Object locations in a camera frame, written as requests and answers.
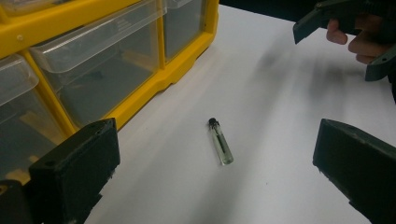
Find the white table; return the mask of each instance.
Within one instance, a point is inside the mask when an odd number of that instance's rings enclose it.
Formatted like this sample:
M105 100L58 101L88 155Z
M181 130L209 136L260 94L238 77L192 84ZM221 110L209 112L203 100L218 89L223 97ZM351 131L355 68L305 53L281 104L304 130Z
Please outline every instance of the white table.
M292 25L220 6L211 47L120 131L121 164L86 223L370 223L312 156L323 118L396 146L390 86L364 82L324 30L295 46ZM231 165L219 165L212 117Z

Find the yellow storage rack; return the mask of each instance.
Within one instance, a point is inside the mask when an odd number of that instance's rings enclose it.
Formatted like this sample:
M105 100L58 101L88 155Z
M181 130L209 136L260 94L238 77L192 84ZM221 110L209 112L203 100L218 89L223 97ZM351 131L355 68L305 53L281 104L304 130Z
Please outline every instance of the yellow storage rack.
M74 30L115 12L125 9L138 0L71 0L61 4L50 4L46 8L25 15L12 15L0 6L0 59L18 53L37 73L40 82L37 90L47 103L66 135L75 133L79 127L69 118L64 107L52 91L29 48L58 35ZM164 18L157 20L160 69L143 85L112 109L105 118L115 118L120 129L157 92L178 82L193 66L195 60L214 40L218 24L219 0L205 1L205 26L172 60L165 58Z

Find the transparent plastic bin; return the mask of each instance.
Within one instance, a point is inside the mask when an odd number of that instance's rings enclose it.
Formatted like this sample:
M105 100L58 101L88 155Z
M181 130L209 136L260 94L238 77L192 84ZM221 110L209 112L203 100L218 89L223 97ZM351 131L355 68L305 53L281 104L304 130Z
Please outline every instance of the transparent plastic bin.
M19 55L0 60L0 179L29 179L28 168L64 139L34 87L38 77Z
M167 0L163 16L165 58L171 61L205 29L206 0Z
M68 0L0 0L0 4L9 15L24 15Z
M157 71L164 12L144 0L30 49L75 125L105 117Z

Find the small glass tube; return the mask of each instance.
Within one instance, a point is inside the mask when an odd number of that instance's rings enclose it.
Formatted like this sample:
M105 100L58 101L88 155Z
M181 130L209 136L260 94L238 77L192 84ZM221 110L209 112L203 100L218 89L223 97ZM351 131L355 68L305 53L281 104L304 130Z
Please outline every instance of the small glass tube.
M219 154L221 164L230 164L233 162L233 154L231 154L230 148L225 141L219 122L216 119L210 119L209 128L213 137L213 142L215 143L216 151Z

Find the tabletop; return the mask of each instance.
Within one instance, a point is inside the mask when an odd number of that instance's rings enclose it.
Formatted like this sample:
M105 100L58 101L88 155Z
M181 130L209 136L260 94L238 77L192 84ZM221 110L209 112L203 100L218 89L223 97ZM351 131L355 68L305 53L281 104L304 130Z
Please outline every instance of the tabletop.
M396 146L390 85L365 82L365 66L325 30L295 45L292 26L219 6L213 44L120 130L121 164L86 223L370 223L312 158L321 119Z

